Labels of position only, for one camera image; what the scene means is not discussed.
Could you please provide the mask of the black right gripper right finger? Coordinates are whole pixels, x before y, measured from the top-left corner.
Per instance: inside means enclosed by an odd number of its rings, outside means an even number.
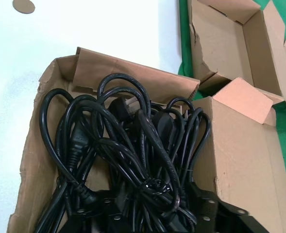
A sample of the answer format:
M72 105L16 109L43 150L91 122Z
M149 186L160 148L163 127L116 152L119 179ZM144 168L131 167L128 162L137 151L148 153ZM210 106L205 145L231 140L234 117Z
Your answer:
M222 201L214 192L193 185L197 233L253 233L248 211Z

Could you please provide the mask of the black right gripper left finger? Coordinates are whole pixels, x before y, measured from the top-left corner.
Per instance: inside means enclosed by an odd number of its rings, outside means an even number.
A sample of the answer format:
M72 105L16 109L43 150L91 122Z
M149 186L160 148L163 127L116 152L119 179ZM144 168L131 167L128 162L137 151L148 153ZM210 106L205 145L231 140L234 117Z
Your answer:
M68 233L92 232L92 219L98 221L105 233L126 232L126 221L116 204L115 191L87 191L81 193L82 209L77 210L67 220Z

